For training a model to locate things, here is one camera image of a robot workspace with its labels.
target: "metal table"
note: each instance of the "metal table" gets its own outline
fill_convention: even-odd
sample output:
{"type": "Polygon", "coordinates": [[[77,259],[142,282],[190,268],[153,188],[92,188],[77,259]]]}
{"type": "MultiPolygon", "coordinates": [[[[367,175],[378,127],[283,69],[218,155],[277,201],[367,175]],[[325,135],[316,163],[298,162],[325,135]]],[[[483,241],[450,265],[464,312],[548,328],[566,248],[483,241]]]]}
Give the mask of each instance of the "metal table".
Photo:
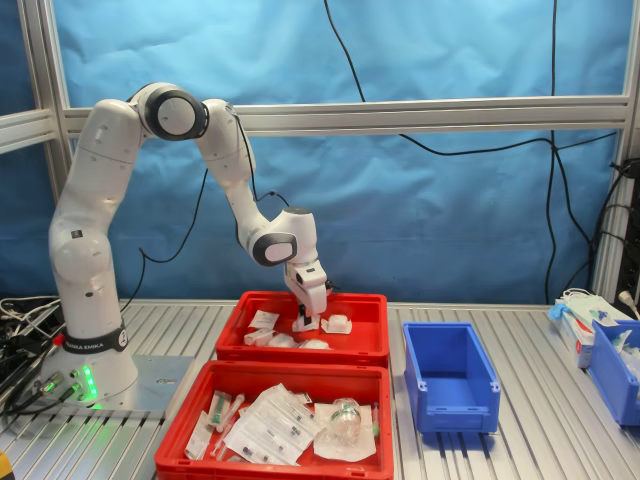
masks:
{"type": "MultiPolygon", "coordinates": [[[[63,411],[25,418],[0,436],[16,478],[148,480],[153,454],[235,302],[145,301],[125,313],[138,354],[193,355],[168,420],[63,411]]],[[[640,430],[612,419],[588,374],[534,306],[389,304],[395,478],[427,480],[640,479],[640,430]],[[401,321],[470,321],[503,387],[494,435],[417,435],[404,385],[401,321]]]]}

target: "blue plastic bin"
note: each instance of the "blue plastic bin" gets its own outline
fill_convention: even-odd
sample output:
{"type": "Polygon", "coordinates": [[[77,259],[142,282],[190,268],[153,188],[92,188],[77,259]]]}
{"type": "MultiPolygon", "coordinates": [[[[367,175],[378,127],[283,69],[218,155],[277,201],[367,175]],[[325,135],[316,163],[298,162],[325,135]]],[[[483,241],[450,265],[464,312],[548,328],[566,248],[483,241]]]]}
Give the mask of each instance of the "blue plastic bin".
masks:
{"type": "Polygon", "coordinates": [[[470,323],[405,323],[411,412],[421,432],[495,432],[500,385],[470,323]]]}
{"type": "Polygon", "coordinates": [[[640,322],[618,321],[617,327],[602,327],[593,322],[596,332],[589,373],[613,418],[620,425],[640,425],[638,380],[627,369],[611,343],[618,335],[631,330],[627,339],[632,347],[640,347],[640,322]]]}

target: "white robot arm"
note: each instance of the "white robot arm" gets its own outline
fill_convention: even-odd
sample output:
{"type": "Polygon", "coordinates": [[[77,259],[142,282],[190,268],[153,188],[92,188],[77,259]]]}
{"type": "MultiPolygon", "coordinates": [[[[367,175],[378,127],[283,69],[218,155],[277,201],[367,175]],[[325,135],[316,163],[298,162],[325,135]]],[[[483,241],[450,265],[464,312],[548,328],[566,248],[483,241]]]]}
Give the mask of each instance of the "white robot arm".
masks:
{"type": "Polygon", "coordinates": [[[137,377],[126,350],[107,231],[138,150],[151,137],[195,139],[229,201],[238,243],[260,265],[285,264],[285,283],[298,298],[305,323],[326,309],[330,284],[318,261],[313,215],[286,208],[273,221],[262,216],[248,183],[255,169],[251,146],[230,104],[202,103],[166,83],[147,85],[127,102],[100,101],[80,135],[49,229],[66,338],[41,373],[47,378],[61,372],[80,383],[75,402],[115,395],[137,377]]]}

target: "green led light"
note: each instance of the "green led light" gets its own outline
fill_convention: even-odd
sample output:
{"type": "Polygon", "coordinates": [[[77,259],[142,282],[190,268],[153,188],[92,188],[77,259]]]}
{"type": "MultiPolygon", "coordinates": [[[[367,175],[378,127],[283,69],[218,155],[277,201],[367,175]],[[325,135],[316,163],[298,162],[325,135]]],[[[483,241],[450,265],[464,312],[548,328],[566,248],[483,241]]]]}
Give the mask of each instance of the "green led light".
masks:
{"type": "Polygon", "coordinates": [[[89,392],[91,394],[91,398],[88,398],[87,400],[92,400],[98,396],[98,389],[95,386],[95,381],[93,380],[91,369],[87,366],[84,366],[82,367],[82,371],[84,372],[84,377],[89,387],[89,392]]]}

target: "red plastic crate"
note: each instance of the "red plastic crate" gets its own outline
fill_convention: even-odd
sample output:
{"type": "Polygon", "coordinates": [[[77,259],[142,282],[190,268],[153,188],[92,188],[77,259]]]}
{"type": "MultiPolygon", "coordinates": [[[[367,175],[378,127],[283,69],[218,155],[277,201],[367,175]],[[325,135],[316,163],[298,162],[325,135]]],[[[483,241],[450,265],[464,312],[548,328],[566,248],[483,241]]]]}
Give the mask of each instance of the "red plastic crate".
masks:
{"type": "Polygon", "coordinates": [[[155,455],[160,480],[344,480],[393,478],[389,372],[379,367],[343,365],[287,365],[282,363],[213,361],[205,364],[155,455]],[[362,405],[380,404],[380,435],[376,453],[360,462],[327,460],[313,453],[311,445],[300,457],[299,467],[217,462],[209,456],[218,440],[211,437],[203,460],[184,454],[202,410],[208,410],[213,391],[233,396],[244,393],[247,402],[278,383],[292,392],[307,392],[314,402],[332,403],[353,398],[362,405]]]}
{"type": "Polygon", "coordinates": [[[351,319],[353,329],[349,335],[325,333],[322,328],[292,333],[291,326],[298,317],[298,301],[292,293],[246,292],[218,338],[216,353],[221,360],[386,367],[389,356],[387,299],[382,295],[333,293],[327,298],[327,310],[322,318],[336,314],[351,319]],[[332,350],[246,346],[244,336],[258,310],[280,314],[274,327],[279,333],[291,335],[298,343],[314,338],[324,340],[332,350]]]}

